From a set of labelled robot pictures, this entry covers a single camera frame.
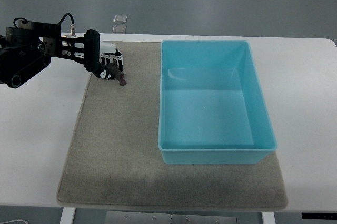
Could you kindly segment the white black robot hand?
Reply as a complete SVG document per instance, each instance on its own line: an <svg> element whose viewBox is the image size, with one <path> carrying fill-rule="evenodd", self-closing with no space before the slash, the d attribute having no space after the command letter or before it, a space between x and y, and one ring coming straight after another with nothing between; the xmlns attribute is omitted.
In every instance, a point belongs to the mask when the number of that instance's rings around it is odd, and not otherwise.
<svg viewBox="0 0 337 224"><path fill-rule="evenodd" d="M97 78L105 79L103 65L110 63L115 63L119 70L123 72L123 55L119 51L118 47L113 43L101 42L98 61L100 63L98 70L94 72L94 75Z"/></svg>

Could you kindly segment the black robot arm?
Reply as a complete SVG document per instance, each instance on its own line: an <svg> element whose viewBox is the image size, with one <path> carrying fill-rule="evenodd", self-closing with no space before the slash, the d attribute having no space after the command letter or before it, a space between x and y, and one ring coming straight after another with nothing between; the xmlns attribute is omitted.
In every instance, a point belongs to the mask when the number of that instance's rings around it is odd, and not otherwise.
<svg viewBox="0 0 337 224"><path fill-rule="evenodd" d="M32 22L19 17L1 36L1 84L19 88L50 65L53 57L73 60L97 77L103 77L100 58L100 35L88 30L84 37L75 36L74 25L68 36L61 35L56 24Z"/></svg>

